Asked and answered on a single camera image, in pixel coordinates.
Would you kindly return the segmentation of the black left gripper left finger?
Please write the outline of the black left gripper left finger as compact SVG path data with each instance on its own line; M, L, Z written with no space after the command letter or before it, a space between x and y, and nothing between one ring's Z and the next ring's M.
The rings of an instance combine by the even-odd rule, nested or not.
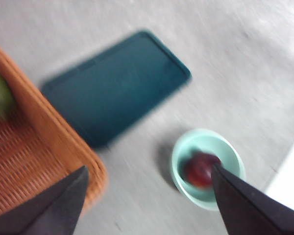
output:
M72 235L86 196L86 166L0 216L0 235Z

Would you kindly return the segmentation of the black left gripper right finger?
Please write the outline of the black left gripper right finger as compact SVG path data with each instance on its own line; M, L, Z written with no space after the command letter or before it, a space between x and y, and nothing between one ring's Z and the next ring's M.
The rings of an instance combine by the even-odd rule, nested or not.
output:
M221 165L212 168L216 202L230 235L294 235L294 210L271 199Z

